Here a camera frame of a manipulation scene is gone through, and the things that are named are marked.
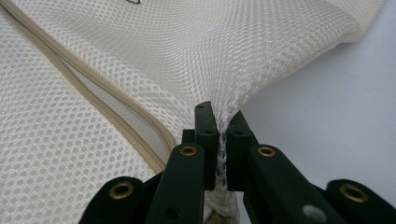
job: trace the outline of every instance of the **brass rivet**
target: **brass rivet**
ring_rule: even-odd
[[[276,152],[270,147],[259,147],[257,152],[264,157],[273,157]]]
[[[369,196],[366,193],[350,184],[341,186],[340,191],[344,196],[356,203],[365,203],[369,200]]]
[[[114,185],[109,195],[115,200],[123,199],[128,197],[134,191],[134,186],[129,181],[122,181]]]
[[[197,149],[195,147],[183,147],[180,149],[180,153],[184,156],[193,156],[197,153]]]

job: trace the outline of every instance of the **black metal frame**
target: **black metal frame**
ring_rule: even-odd
[[[244,191],[250,221],[259,223],[396,223],[396,210],[362,184],[310,184],[277,148],[259,145],[241,112],[227,130],[228,190]],[[184,130],[165,170],[146,183],[107,182],[79,223],[202,224],[204,190],[215,187],[219,132],[210,102],[195,107],[195,130]]]

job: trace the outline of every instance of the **white mesh fabric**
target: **white mesh fabric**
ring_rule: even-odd
[[[212,101],[224,132],[265,85],[361,37],[383,1],[13,0],[21,12],[2,2],[180,140],[182,129],[193,128],[196,104]],[[209,198],[222,215],[232,216],[223,149],[218,188]]]
[[[0,223],[77,223],[109,179],[149,165],[0,11]]]

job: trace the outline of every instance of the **black clamp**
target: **black clamp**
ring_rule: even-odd
[[[195,107],[195,130],[183,131],[162,173],[145,183],[125,176],[107,182],[79,223],[202,224],[218,149],[212,107],[204,102]],[[396,223],[396,210],[362,184],[310,184],[279,149],[258,144],[241,112],[230,122],[226,149],[228,190],[244,191],[253,224]]]

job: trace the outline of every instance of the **gray background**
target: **gray background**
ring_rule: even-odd
[[[323,54],[242,109],[312,183],[362,183],[396,206],[396,1],[367,36]],[[238,194],[241,223],[250,223]]]

